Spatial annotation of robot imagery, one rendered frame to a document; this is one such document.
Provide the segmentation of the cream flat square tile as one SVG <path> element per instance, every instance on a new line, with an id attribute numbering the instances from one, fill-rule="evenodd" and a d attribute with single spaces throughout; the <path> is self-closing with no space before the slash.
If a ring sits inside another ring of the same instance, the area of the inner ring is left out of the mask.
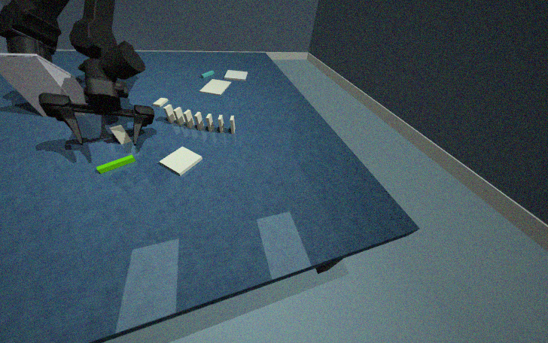
<path id="1" fill-rule="evenodd" d="M 200 155 L 185 147 L 180 147 L 175 152 L 160 160 L 160 164 L 182 176 L 201 160 L 202 157 Z"/>

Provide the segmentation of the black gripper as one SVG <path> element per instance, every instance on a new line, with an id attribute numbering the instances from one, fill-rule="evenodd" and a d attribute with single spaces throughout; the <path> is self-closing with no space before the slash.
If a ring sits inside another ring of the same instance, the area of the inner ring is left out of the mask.
<path id="1" fill-rule="evenodd" d="M 84 145 L 75 112 L 104 114 L 121 117 L 134 117 L 133 144 L 136 142 L 142 127 L 153 123 L 154 110 L 149 106 L 134 105 L 134 110 L 120 108 L 114 101 L 93 99 L 89 104 L 74 103 L 67 95 L 55 93 L 41 93 L 38 96 L 39 104 L 49 117 L 64 121 L 75 134 L 80 145 Z"/>

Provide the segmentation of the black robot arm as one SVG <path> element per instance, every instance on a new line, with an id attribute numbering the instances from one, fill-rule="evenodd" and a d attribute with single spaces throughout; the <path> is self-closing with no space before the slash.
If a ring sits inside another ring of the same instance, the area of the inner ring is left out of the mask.
<path id="1" fill-rule="evenodd" d="M 56 18 L 68 1 L 11 0 L 4 5 L 0 11 L 0 36 L 6 38 L 8 53 L 37 54 L 52 63 L 51 55 L 56 52 L 61 35 Z M 119 97 L 127 98 L 128 89 L 126 82 L 117 78 L 125 80 L 145 70 L 131 44 L 122 41 L 117 45 L 112 32 L 114 5 L 115 0 L 85 0 L 83 17 L 74 23 L 69 35 L 75 50 L 90 57 L 78 66 L 85 72 L 86 103 L 101 99 L 120 106 Z"/>

